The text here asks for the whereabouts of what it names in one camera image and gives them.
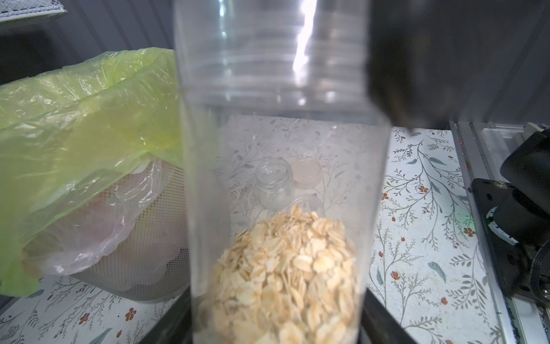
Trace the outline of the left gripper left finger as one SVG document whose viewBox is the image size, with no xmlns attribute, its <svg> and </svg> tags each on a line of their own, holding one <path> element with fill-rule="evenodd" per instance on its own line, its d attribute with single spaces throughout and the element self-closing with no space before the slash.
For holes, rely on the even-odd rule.
<svg viewBox="0 0 550 344">
<path fill-rule="evenodd" d="M 185 290 L 139 344 L 191 344 L 191 296 Z"/>
</svg>

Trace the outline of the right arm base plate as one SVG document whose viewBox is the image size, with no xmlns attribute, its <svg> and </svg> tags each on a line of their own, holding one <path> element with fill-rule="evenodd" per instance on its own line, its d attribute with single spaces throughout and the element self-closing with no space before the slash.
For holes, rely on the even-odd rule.
<svg viewBox="0 0 550 344">
<path fill-rule="evenodd" d="M 471 190 L 503 294 L 549 306 L 549 214 L 510 183 L 474 179 Z"/>
</svg>

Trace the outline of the oatmeal jar with beige lid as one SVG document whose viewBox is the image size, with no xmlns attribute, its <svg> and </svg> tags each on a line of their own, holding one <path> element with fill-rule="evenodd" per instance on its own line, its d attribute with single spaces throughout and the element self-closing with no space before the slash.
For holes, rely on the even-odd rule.
<svg viewBox="0 0 550 344">
<path fill-rule="evenodd" d="M 254 172 L 254 183 L 254 194 L 266 209 L 279 211 L 294 199 L 292 168 L 284 159 L 261 162 Z"/>
</svg>

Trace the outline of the glass oatmeal jar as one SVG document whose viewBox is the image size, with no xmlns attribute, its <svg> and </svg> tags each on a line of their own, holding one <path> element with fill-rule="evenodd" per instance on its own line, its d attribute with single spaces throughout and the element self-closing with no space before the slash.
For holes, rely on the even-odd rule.
<svg viewBox="0 0 550 344">
<path fill-rule="evenodd" d="M 319 217 L 325 217 L 325 207 L 322 201 L 314 194 L 302 194 L 294 198 L 288 205 L 286 213 L 290 215 L 294 206 L 300 206 L 305 213 L 315 212 Z"/>
<path fill-rule="evenodd" d="M 390 123 L 367 1 L 176 1 L 195 343 L 359 343 Z"/>
</svg>

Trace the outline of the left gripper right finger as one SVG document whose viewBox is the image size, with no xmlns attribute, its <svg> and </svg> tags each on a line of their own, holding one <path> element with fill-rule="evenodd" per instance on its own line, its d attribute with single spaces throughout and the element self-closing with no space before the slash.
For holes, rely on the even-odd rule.
<svg viewBox="0 0 550 344">
<path fill-rule="evenodd" d="M 416 344 L 370 290 L 365 293 L 360 315 L 361 344 Z"/>
</svg>

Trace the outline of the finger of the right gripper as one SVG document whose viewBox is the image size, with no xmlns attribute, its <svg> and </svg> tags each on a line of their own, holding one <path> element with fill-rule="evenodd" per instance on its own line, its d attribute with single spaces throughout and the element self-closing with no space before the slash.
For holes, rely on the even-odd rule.
<svg viewBox="0 0 550 344">
<path fill-rule="evenodd" d="M 394 126 L 446 124 L 532 1 L 371 1 L 368 93 Z"/>
</svg>

